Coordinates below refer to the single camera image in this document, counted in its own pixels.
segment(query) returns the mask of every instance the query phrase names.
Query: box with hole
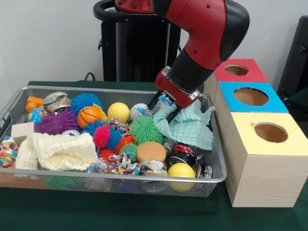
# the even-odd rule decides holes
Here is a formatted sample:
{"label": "box with hole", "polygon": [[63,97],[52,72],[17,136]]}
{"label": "box with hole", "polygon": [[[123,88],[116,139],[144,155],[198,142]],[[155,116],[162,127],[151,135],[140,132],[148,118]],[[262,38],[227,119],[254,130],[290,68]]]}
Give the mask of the box with hole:
{"label": "box with hole", "polygon": [[228,59],[206,80],[204,94],[215,102],[218,82],[267,83],[265,75],[254,59]]}
{"label": "box with hole", "polygon": [[219,82],[214,103],[224,143],[230,112],[288,113],[269,83]]}
{"label": "box with hole", "polygon": [[223,144],[233,207],[293,207],[308,175],[308,140],[288,113],[231,112]]}

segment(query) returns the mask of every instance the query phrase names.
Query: purple spiky ball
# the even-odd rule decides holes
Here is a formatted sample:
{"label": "purple spiky ball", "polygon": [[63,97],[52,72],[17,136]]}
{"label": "purple spiky ball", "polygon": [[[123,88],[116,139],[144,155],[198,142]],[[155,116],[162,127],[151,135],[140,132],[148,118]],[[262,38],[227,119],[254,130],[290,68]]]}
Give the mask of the purple spiky ball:
{"label": "purple spiky ball", "polygon": [[71,108],[66,108],[61,113],[53,112],[42,118],[39,125],[35,126],[35,132],[49,135],[62,134],[67,130],[79,130],[77,116]]}

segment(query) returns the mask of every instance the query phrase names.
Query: yellow ball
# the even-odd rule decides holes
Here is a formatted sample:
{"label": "yellow ball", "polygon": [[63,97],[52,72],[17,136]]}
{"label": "yellow ball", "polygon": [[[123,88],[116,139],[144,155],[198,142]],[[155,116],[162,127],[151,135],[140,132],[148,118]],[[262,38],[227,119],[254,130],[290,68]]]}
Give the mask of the yellow ball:
{"label": "yellow ball", "polygon": [[124,103],[114,103],[109,107],[107,114],[109,119],[114,118],[125,123],[129,118],[129,108]]}
{"label": "yellow ball", "polygon": [[[195,178],[195,172],[188,164],[176,163],[170,167],[168,171],[169,177],[190,177]],[[194,186],[194,183],[189,182],[169,182],[172,189],[178,192],[185,192]]]}

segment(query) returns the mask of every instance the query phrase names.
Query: wire mesh basket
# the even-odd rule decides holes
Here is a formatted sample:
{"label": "wire mesh basket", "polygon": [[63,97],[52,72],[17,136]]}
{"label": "wire mesh basket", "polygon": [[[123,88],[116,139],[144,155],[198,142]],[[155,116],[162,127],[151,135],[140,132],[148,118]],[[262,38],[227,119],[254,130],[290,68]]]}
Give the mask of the wire mesh basket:
{"label": "wire mesh basket", "polygon": [[[105,108],[114,102],[123,102],[131,108],[140,102],[150,102],[155,95],[153,91],[26,86],[16,92],[0,113],[0,120],[6,119],[0,125],[0,141],[5,135],[10,136],[13,124],[25,122],[25,106],[29,96],[44,98],[55,91],[65,91],[70,98],[91,92],[101,99]],[[203,112],[212,105],[210,98],[205,95],[201,95],[199,100]],[[227,176],[214,112],[210,128],[216,145],[199,160],[212,166],[213,174],[210,179],[0,168],[0,187],[208,197],[216,184],[224,181]]]}

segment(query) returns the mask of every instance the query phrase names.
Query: yellow box top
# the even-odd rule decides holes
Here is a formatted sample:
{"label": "yellow box top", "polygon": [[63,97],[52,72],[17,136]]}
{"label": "yellow box top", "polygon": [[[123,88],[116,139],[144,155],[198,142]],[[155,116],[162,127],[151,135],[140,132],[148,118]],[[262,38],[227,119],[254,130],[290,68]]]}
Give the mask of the yellow box top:
{"label": "yellow box top", "polygon": [[308,155],[308,139],[288,113],[231,112],[248,154]]}

